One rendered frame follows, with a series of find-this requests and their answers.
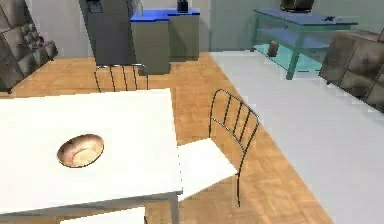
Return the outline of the brown cylinder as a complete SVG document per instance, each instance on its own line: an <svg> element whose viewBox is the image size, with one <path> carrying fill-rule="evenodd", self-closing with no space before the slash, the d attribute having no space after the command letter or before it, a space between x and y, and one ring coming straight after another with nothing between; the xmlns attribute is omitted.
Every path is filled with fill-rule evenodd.
<svg viewBox="0 0 384 224"><path fill-rule="evenodd" d="M276 41L270 41L267 55L269 57L276 57L278 52L279 44Z"/></svg>

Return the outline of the white dining table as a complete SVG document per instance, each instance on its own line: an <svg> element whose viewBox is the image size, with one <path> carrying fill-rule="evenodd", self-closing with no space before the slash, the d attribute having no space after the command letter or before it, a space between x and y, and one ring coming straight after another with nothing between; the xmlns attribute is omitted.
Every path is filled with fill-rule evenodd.
<svg viewBox="0 0 384 224"><path fill-rule="evenodd" d="M94 134L102 155L68 168L69 139ZM179 224L182 183L168 89L0 100L0 223L166 200Z"/></svg>

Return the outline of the grey shelf unit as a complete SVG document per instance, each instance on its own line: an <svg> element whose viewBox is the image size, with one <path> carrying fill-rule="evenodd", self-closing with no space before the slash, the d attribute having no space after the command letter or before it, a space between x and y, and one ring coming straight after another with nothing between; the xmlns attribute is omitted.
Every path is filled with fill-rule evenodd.
<svg viewBox="0 0 384 224"><path fill-rule="evenodd" d="M0 92L12 88L58 55L39 34L25 0L0 0Z"/></svg>

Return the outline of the teal table blue top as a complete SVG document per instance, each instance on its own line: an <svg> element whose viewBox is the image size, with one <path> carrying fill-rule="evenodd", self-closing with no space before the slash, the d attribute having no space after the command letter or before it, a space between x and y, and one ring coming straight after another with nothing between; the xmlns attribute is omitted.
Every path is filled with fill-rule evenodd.
<svg viewBox="0 0 384 224"><path fill-rule="evenodd" d="M326 51L328 43L309 37L313 32L325 32L336 30L350 30L358 22L355 19L340 18L336 22L324 22L321 19L325 15L314 12L292 13L277 8L254 9L255 29L252 36L252 44L257 42L258 32L269 40L276 41L292 50L289 66L286 68L286 79L291 80L296 71L299 55L306 50ZM261 19L270 20L281 25L281 28L263 29L259 25Z"/></svg>

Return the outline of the dark grey fridge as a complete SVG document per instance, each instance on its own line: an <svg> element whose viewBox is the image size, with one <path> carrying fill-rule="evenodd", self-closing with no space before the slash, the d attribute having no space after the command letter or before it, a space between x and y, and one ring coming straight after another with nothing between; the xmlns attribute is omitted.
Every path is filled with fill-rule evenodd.
<svg viewBox="0 0 384 224"><path fill-rule="evenodd" d="M78 0L97 66L136 62L131 0Z"/></svg>

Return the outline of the grey cabinet blue worktop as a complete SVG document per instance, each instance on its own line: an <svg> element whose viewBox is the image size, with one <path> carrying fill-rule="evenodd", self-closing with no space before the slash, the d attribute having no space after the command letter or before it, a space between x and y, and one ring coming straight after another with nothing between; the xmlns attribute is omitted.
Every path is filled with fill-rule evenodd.
<svg viewBox="0 0 384 224"><path fill-rule="evenodd" d="M196 9L179 13L174 8L144 9L130 19L139 74L164 75L172 62L199 58L199 16Z"/></svg>

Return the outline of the dark television set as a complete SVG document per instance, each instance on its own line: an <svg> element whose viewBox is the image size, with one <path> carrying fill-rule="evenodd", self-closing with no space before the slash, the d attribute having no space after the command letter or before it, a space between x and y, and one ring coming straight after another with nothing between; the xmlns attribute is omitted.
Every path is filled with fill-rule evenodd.
<svg viewBox="0 0 384 224"><path fill-rule="evenodd" d="M308 13L312 10L314 0L281 0L280 9L294 13Z"/></svg>

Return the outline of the brown wooden bowl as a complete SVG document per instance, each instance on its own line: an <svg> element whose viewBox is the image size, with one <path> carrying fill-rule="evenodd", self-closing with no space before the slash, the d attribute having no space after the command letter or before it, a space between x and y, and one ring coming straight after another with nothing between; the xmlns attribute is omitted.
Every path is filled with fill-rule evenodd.
<svg viewBox="0 0 384 224"><path fill-rule="evenodd" d="M104 141L100 136L83 134L65 142L56 157L63 166L82 168L95 162L103 151Z"/></svg>

